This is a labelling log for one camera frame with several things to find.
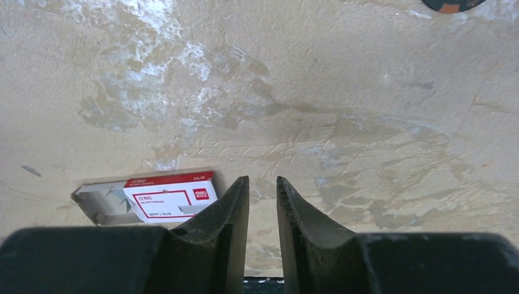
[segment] open box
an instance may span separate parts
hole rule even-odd
[[[96,225],[185,222],[215,202],[214,171],[83,185],[72,199]]]

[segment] red logo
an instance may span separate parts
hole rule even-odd
[[[209,200],[209,194],[205,188],[193,189],[193,193],[195,194],[195,198],[197,200]]]

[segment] cardboard box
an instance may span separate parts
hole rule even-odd
[[[185,222],[217,199],[214,171],[81,186],[73,199],[97,225]]]

